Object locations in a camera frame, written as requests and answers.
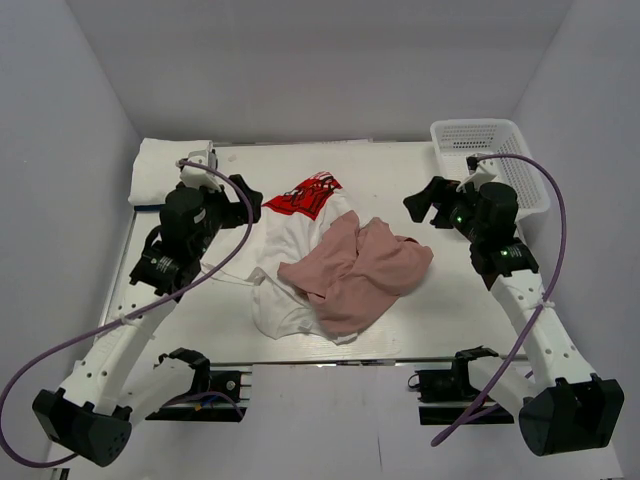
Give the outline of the white red print t shirt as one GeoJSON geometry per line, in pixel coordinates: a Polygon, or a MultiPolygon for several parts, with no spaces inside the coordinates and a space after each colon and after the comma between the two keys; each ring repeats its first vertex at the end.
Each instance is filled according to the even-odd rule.
{"type": "Polygon", "coordinates": [[[212,278],[248,287],[256,328],[272,339],[305,334],[330,339],[307,298],[278,278],[282,263],[308,255],[331,223],[356,208],[352,197],[329,172],[319,172],[266,201],[249,239],[212,278]]]}

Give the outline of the pink t shirt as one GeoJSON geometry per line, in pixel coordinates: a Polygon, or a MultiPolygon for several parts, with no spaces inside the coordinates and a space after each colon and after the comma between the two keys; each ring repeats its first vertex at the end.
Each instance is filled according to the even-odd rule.
{"type": "Polygon", "coordinates": [[[378,217],[360,224],[351,210],[331,223],[318,245],[296,263],[281,263],[278,277],[309,301],[323,333],[357,335],[423,281],[433,251],[396,236],[378,217]]]}

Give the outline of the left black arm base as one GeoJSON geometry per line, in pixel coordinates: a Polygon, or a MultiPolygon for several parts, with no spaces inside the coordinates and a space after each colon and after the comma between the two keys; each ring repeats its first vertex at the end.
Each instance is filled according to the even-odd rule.
{"type": "Polygon", "coordinates": [[[214,365],[208,389],[186,394],[146,417],[147,421],[240,423],[248,410],[252,386],[250,366],[214,365]]]}

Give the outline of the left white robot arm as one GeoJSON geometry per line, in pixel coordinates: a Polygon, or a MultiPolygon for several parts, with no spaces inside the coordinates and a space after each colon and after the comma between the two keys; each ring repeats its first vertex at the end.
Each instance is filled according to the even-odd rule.
{"type": "Polygon", "coordinates": [[[178,348],[161,355],[141,386],[125,382],[160,324],[184,294],[208,280],[201,260],[223,229],[250,229],[261,216],[263,196],[239,174],[206,173],[181,179],[159,209],[147,235],[117,317],[91,333],[94,343],[55,390],[41,390],[32,410],[47,437],[95,465],[122,453],[135,425],[172,399],[205,396],[210,362],[178,348]]]}

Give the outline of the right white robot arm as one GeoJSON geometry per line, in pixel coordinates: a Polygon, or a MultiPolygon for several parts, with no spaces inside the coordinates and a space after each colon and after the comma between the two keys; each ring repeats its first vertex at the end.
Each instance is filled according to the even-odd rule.
{"type": "Polygon", "coordinates": [[[579,353],[547,299],[538,264],[516,235],[516,191],[499,182],[475,186],[435,176],[403,204],[415,223],[434,208],[431,225],[454,229],[469,241],[474,270],[517,334],[505,359],[483,348],[457,353],[452,388],[476,398],[433,445],[474,421],[491,399],[513,417],[536,456],[607,447],[624,393],[579,353]]]}

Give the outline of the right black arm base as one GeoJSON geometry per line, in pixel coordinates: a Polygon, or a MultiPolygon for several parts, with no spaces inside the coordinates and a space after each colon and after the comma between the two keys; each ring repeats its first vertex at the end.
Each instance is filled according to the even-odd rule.
{"type": "Polygon", "coordinates": [[[449,426],[478,396],[469,383],[465,362],[453,361],[448,368],[416,370],[407,387],[418,395],[418,414],[422,426],[449,426]]]}

